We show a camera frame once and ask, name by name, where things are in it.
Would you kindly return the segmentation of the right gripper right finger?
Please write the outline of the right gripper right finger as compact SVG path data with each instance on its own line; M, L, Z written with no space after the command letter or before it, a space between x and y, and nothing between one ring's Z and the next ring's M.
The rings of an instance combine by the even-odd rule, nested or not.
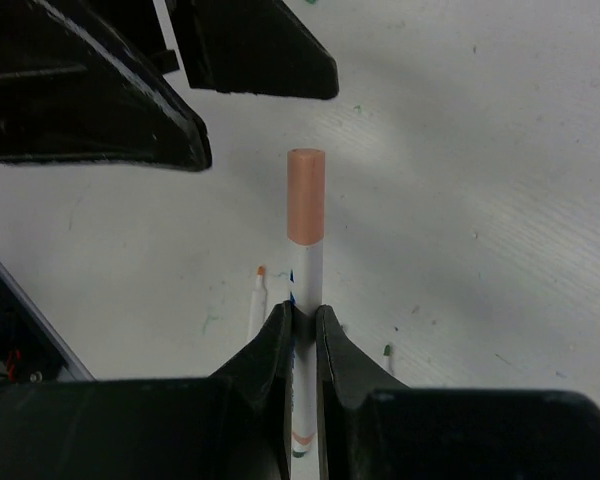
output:
M600 479L600 409L562 390L411 388L316 313L323 479Z

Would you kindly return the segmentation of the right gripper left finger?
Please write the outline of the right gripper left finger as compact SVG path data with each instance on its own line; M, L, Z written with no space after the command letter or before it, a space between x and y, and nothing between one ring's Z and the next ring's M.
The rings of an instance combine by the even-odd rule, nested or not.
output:
M0 479L286 479L294 309L205 378L14 386Z

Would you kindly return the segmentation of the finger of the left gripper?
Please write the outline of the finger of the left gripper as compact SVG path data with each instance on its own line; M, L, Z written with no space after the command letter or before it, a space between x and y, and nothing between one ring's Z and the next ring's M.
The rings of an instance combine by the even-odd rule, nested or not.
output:
M0 164L208 170L150 1L0 1Z
M330 100L332 55L283 1L168 1L192 89Z

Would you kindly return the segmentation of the teal marker pen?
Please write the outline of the teal marker pen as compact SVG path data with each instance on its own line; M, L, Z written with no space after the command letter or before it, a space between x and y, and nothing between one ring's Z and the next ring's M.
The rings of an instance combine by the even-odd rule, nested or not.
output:
M382 366L383 369L390 375L394 375L393 353L393 345L391 343L387 343L383 349Z

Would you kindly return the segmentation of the orange marker pen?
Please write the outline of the orange marker pen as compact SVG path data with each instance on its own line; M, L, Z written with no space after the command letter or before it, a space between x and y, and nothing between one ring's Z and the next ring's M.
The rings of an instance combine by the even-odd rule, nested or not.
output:
M247 342L251 342L256 337L265 321L267 304L265 275L266 268L264 265L260 265L257 269L255 286L251 294Z

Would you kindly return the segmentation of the light orange capped marker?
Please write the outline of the light orange capped marker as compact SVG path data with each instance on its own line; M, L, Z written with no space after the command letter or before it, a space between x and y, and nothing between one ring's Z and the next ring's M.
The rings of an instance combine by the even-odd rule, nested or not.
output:
M323 295L325 152L292 149L287 154L287 237L294 270L291 452L307 455L317 432L315 314Z

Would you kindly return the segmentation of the green marker pen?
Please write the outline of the green marker pen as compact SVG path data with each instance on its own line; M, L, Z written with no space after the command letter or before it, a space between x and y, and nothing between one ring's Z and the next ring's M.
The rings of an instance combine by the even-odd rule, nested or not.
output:
M296 298L294 295L295 279L294 279L294 270L293 269L289 270L288 280L289 280L289 301L291 302L292 305L295 305L296 304Z

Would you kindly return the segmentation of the metal rail strip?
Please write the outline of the metal rail strip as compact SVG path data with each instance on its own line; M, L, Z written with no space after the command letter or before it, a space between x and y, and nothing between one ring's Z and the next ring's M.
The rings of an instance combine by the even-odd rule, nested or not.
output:
M0 278L7 284L16 298L20 300L27 311L32 315L34 321L41 327L44 334L61 353L66 366L62 369L58 381L92 381L94 377L77 355L69 348L49 321L44 317L39 308L26 295L24 290L17 284L14 278L0 262Z

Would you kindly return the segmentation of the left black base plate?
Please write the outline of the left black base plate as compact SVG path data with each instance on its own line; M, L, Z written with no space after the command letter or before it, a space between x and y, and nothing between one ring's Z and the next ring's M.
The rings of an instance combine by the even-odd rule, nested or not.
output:
M66 362L0 278L0 395L16 384L56 382Z

